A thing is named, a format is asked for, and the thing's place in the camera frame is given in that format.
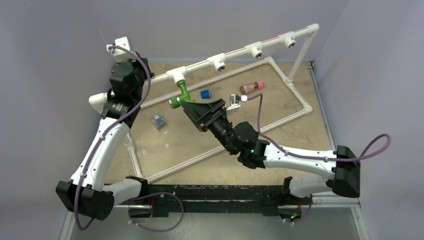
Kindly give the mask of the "green plastic water faucet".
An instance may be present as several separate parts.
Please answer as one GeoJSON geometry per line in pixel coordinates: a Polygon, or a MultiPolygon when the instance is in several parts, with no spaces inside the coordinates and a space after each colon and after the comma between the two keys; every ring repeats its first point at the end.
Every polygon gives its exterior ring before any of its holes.
{"type": "Polygon", "coordinates": [[[169,106],[172,109],[177,109],[181,106],[181,102],[195,103],[196,101],[191,98],[189,91],[187,90],[186,81],[180,80],[176,83],[180,90],[180,95],[172,96],[168,99],[169,106]]]}

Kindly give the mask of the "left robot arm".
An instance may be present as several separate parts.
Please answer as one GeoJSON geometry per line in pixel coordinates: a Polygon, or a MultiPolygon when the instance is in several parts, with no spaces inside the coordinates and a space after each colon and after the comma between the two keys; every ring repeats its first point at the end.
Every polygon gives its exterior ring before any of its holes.
{"type": "Polygon", "coordinates": [[[102,104],[99,126],[88,152],[68,181],[59,181],[55,192],[65,208],[75,217],[86,216],[104,220],[112,208],[127,200],[138,205],[146,203],[147,180],[127,176],[107,185],[106,175],[120,143],[129,133],[140,111],[144,84],[153,77],[148,59],[136,55],[118,60],[111,69],[111,88],[102,104]]]}

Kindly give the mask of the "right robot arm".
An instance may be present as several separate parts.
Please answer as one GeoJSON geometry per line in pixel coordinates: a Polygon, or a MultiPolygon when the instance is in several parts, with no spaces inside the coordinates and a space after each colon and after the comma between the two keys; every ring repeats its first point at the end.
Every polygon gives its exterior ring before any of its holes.
{"type": "Polygon", "coordinates": [[[287,177],[280,196],[288,204],[314,193],[332,191],[346,198],[360,196],[361,165],[347,146],[332,150],[285,148],[271,140],[260,139],[260,132],[247,121],[233,126],[227,119],[225,101],[195,103],[182,101],[183,112],[201,132],[210,131],[243,166],[256,168],[286,168],[308,172],[308,178],[287,177]]]}

